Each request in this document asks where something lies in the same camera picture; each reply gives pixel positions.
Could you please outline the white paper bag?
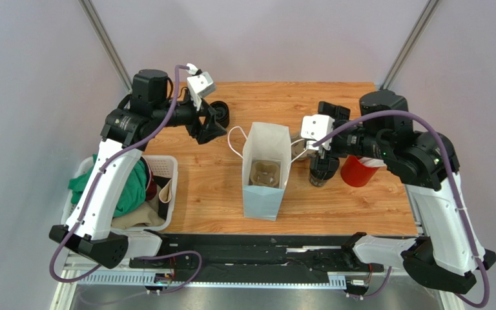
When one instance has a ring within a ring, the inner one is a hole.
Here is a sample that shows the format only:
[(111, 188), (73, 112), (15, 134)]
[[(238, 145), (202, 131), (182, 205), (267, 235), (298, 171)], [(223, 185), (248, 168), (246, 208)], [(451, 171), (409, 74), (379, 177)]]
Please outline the white paper bag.
[(289, 128), (274, 123), (254, 122), (248, 133), (240, 126), (227, 133), (229, 148), (242, 159), (243, 216), (275, 221), (289, 181), (292, 156)]

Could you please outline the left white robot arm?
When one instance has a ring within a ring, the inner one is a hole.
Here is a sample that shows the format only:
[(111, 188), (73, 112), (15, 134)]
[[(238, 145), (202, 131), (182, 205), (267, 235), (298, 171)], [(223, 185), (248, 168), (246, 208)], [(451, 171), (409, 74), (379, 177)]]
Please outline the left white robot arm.
[(105, 120), (101, 142), (77, 207), (62, 225), (49, 232), (51, 240), (100, 267), (115, 268), (126, 258), (155, 256), (161, 238), (153, 231), (112, 232), (119, 196), (148, 142), (165, 127), (183, 126), (200, 145), (224, 136), (217, 111), (206, 102), (216, 90), (208, 72), (192, 64), (177, 65), (188, 72), (187, 91), (179, 98), (180, 77), (156, 69), (139, 71), (126, 95)]

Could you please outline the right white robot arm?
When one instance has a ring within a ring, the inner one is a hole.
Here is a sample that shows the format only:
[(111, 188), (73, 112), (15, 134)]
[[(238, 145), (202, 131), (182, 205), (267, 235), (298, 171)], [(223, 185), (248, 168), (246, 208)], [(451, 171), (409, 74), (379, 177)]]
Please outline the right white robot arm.
[(358, 232), (342, 246), (350, 269), (380, 264), (405, 270), (416, 283), (465, 295), (476, 284), (475, 272), (486, 273), (495, 252), (478, 241), (462, 198), (459, 161), (452, 142), (430, 125), (416, 131), (421, 118), (408, 101), (390, 90), (363, 95), (361, 116), (322, 101), (315, 115), (302, 120), (301, 135), (314, 152), (310, 182), (323, 186), (346, 160), (381, 161), (406, 190), (413, 217), (423, 233), (395, 239)]

